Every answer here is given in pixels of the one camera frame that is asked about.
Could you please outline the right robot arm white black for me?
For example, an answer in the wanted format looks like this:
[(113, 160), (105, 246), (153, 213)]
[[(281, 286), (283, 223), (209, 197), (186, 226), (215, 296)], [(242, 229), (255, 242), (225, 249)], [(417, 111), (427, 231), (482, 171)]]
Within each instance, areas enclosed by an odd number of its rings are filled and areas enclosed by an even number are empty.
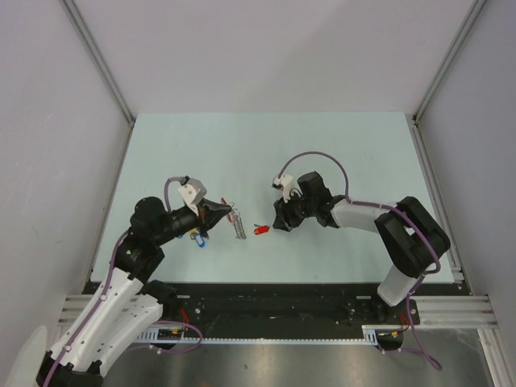
[(334, 196), (317, 172), (297, 180), (281, 174), (273, 179), (273, 188), (281, 191), (273, 203), (276, 230), (290, 232), (314, 218), (322, 227), (353, 228), (381, 237), (392, 266), (372, 303), (372, 315), (380, 323), (391, 323), (400, 315), (400, 303), (426, 276), (440, 270), (440, 258), (451, 247), (443, 228), (414, 197), (388, 205)]

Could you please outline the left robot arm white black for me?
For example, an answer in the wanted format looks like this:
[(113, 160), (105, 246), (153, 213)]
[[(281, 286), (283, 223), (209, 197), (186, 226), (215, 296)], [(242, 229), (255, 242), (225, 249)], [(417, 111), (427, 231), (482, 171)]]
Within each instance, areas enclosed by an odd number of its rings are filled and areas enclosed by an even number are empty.
[(173, 320), (177, 293), (151, 278), (163, 245), (197, 229), (206, 235), (231, 207), (202, 199), (166, 210), (156, 197), (136, 203), (130, 226), (115, 243), (105, 279), (72, 326), (45, 353), (39, 386), (100, 386), (116, 360), (147, 327)]

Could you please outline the red tag key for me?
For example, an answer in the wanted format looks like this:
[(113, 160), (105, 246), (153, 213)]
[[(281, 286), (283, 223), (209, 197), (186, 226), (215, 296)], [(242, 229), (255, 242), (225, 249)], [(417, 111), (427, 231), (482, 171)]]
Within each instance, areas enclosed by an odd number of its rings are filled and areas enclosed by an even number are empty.
[(254, 224), (254, 234), (255, 235), (263, 235), (267, 232), (269, 232), (270, 226), (268, 225), (260, 225), (260, 224)]

